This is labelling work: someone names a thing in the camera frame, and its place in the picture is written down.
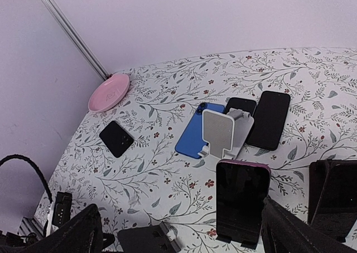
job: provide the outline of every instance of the blue smartphone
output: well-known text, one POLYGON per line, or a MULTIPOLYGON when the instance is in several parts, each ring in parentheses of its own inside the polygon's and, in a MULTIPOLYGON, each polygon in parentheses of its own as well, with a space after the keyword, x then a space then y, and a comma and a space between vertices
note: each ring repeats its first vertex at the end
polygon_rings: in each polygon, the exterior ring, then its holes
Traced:
POLYGON ((207 145, 207 142, 202 140, 202 112, 205 109, 222 113, 224 105, 201 103, 178 140, 175 146, 176 152, 195 159, 201 158, 198 153, 207 145))

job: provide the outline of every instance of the white table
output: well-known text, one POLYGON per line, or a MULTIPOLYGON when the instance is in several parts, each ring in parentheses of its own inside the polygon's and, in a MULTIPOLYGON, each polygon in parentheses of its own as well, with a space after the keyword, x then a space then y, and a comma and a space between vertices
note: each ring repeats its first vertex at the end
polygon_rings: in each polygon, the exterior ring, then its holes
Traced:
MULTIPOLYGON (((187 252, 247 252, 216 241, 215 164, 174 146, 201 102, 233 96, 259 100, 264 90, 289 93, 290 112, 274 152, 244 147, 240 160, 269 164, 270 196, 306 220, 308 165, 356 159, 357 49, 298 48, 204 55, 125 70, 128 95, 114 109, 88 113, 53 176, 50 189, 73 194, 73 215, 96 203, 103 230, 170 222, 187 252), (112 120, 135 139, 116 159, 98 134, 112 120)), ((43 196, 35 217, 46 220, 43 196)), ((357 248, 357 230, 348 245, 357 248)), ((118 243, 112 250, 120 249, 118 243)), ((257 252, 263 252, 261 242, 257 252)))

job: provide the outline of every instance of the white phone stand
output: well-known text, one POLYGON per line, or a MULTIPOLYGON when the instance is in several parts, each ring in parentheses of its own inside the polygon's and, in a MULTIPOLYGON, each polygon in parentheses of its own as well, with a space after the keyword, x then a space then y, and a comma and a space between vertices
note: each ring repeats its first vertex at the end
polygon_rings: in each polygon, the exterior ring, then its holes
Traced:
POLYGON ((200 156, 235 159, 254 124, 249 112, 231 108, 227 115, 206 109, 202 114, 203 146, 200 156))

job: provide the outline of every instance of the pink plate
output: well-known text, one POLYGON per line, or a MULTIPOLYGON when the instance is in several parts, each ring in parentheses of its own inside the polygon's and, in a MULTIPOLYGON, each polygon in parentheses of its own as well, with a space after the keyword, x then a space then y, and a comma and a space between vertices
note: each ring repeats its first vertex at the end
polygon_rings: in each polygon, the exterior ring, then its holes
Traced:
POLYGON ((114 74, 93 92, 88 103, 89 110, 99 113, 113 108, 124 98, 129 85, 128 75, 114 74))

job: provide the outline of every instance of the phone with pink case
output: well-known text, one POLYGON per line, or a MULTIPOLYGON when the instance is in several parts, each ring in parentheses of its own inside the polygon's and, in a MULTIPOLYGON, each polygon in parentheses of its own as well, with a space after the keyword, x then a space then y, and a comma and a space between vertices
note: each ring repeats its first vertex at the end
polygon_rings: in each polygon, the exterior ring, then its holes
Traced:
POLYGON ((265 164, 222 159, 216 166, 218 240, 255 249, 271 170, 265 164))

